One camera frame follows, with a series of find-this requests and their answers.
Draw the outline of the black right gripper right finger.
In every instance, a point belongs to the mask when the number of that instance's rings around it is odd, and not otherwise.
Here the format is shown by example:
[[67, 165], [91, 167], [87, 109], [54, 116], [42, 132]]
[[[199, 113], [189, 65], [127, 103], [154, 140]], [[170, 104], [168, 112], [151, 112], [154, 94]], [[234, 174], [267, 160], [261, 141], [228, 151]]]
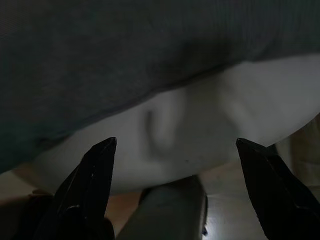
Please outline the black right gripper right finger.
[[268, 147], [236, 140], [251, 204], [269, 240], [318, 240], [320, 203]]

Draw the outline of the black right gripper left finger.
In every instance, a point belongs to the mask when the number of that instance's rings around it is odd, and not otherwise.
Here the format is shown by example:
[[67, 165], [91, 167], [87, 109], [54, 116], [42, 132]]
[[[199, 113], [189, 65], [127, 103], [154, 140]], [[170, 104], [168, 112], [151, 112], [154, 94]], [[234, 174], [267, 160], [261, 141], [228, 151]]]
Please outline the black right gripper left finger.
[[105, 219], [113, 177], [117, 139], [109, 137], [88, 150], [54, 195], [36, 192], [46, 202], [27, 240], [113, 240]]

